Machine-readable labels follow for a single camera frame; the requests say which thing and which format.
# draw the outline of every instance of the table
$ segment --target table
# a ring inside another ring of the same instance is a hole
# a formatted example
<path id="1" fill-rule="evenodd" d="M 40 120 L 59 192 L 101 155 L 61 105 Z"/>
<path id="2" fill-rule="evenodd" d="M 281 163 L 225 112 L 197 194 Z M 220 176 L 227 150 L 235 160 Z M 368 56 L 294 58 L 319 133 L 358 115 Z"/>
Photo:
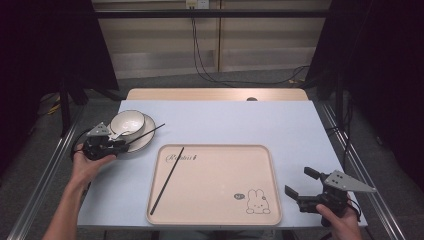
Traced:
<path id="1" fill-rule="evenodd" d="M 296 202 L 284 194 L 285 185 L 298 190 L 300 195 L 317 195 L 322 191 L 319 181 L 303 174 L 306 166 L 325 173 L 341 170 L 306 94 L 298 89 L 206 90 L 198 90 L 202 92 L 197 95 L 198 101 L 193 101 L 192 93 L 196 89 L 137 89 L 129 93 L 129 98 L 137 100 L 123 101 L 120 112 L 136 109 L 151 116 L 156 125 L 166 125 L 145 149 L 119 155 L 117 161 L 101 170 L 81 207 L 79 227 L 161 229 L 146 219 L 158 150 L 166 144 L 192 143 L 266 146 L 273 159 L 283 215 L 275 228 L 321 226 L 320 215 L 300 213 Z M 212 101 L 213 96 L 223 100 Z M 249 97 L 266 101 L 244 101 Z M 364 216 L 360 225 L 367 225 Z M 196 229 L 234 228 L 243 226 L 196 226 Z"/>

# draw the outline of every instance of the tray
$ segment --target tray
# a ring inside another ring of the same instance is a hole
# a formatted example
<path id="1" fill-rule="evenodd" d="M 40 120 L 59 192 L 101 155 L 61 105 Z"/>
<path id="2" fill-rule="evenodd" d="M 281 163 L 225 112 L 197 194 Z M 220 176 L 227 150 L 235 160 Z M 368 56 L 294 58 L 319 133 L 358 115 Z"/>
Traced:
<path id="1" fill-rule="evenodd" d="M 262 145 L 163 146 L 146 212 L 148 221 L 157 225 L 276 225 L 282 214 L 268 149 Z"/>

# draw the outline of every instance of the human hand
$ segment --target human hand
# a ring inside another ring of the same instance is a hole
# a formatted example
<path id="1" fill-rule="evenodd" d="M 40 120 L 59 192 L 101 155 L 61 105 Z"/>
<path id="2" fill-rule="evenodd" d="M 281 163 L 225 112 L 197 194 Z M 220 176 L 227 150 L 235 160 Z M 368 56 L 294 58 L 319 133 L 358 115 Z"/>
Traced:
<path id="1" fill-rule="evenodd" d="M 73 157 L 74 164 L 69 184 L 85 189 L 94 177 L 96 177 L 100 167 L 115 159 L 115 155 L 108 155 L 99 160 L 92 161 L 84 155 L 82 144 L 79 144 Z"/>
<path id="2" fill-rule="evenodd" d="M 358 217 L 355 211 L 347 208 L 345 214 L 339 218 L 328 207 L 318 204 L 317 211 L 331 223 L 331 233 L 335 240 L 361 240 L 361 231 L 358 226 Z"/>

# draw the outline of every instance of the wooden table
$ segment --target wooden table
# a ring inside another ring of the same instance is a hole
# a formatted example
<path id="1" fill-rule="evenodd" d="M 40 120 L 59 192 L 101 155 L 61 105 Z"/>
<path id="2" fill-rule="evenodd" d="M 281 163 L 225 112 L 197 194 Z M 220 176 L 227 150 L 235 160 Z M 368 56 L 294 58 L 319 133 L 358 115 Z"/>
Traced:
<path id="1" fill-rule="evenodd" d="M 228 100 L 304 101 L 306 93 L 297 88 L 136 88 L 127 100 Z"/>

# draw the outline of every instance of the human arm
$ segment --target human arm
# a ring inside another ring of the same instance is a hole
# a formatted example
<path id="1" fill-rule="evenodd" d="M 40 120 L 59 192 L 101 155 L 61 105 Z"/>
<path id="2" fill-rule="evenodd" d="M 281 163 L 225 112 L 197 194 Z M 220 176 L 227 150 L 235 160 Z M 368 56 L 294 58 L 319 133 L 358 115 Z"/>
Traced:
<path id="1" fill-rule="evenodd" d="M 335 240 L 362 240 L 358 217 L 351 208 L 347 208 L 341 218 L 322 204 L 318 204 L 316 209 L 331 223 L 331 233 Z"/>
<path id="2" fill-rule="evenodd" d="M 73 158 L 71 179 L 65 187 L 59 206 L 44 234 L 43 239 L 76 239 L 78 212 L 83 191 L 94 179 L 100 167 L 116 159 L 108 155 L 97 161 L 91 161 L 84 153 L 76 151 Z"/>

